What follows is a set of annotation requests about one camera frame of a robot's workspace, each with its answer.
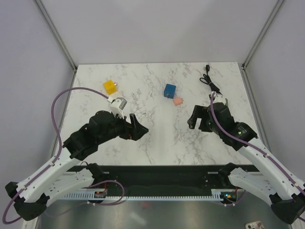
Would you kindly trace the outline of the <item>blue cube socket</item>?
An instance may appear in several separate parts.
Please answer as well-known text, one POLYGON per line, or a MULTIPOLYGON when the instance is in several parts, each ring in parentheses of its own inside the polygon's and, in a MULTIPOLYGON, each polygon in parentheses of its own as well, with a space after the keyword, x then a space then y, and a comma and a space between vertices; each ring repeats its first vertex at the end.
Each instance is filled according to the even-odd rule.
POLYGON ((165 86, 165 89, 164 89, 164 92, 163 92, 164 97, 173 99, 174 96, 175 96, 175 90, 176 90, 176 86, 175 85, 167 84, 165 86))

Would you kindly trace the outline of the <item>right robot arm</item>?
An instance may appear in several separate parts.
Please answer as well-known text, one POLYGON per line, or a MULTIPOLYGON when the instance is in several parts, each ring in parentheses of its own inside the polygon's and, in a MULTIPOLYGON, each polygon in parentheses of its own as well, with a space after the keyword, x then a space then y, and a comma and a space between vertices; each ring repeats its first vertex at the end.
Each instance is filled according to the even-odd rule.
POLYGON ((263 200, 284 223, 294 223, 305 211, 305 182, 293 175, 273 155, 257 133, 246 123, 236 122, 228 106, 215 103, 205 107, 196 105, 187 124, 199 130, 217 134, 223 143, 246 157, 264 176, 263 180, 248 174, 239 166, 229 163, 218 176, 222 187, 240 187, 263 200))

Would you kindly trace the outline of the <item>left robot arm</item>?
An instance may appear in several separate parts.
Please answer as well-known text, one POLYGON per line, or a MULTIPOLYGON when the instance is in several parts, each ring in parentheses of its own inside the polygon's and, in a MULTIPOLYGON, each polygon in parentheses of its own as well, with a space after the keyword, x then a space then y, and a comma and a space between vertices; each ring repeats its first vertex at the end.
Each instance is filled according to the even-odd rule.
POLYGON ((130 122, 107 111, 98 111, 89 122, 72 133, 63 143, 63 152, 51 158, 22 182, 9 182, 5 189, 21 219, 30 221, 66 194, 86 187, 101 187, 105 176, 96 164, 88 164, 71 178, 60 179, 63 173, 97 152, 98 146, 114 138, 137 141, 148 133, 135 114, 130 122))

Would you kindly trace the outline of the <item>pink plug adapter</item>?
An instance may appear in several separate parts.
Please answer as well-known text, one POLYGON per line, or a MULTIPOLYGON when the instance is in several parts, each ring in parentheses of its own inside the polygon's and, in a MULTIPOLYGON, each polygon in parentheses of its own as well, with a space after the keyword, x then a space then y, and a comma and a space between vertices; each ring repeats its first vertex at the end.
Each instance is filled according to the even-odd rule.
POLYGON ((183 104, 183 100, 180 97, 173 98, 173 103, 175 106, 179 106, 183 104))

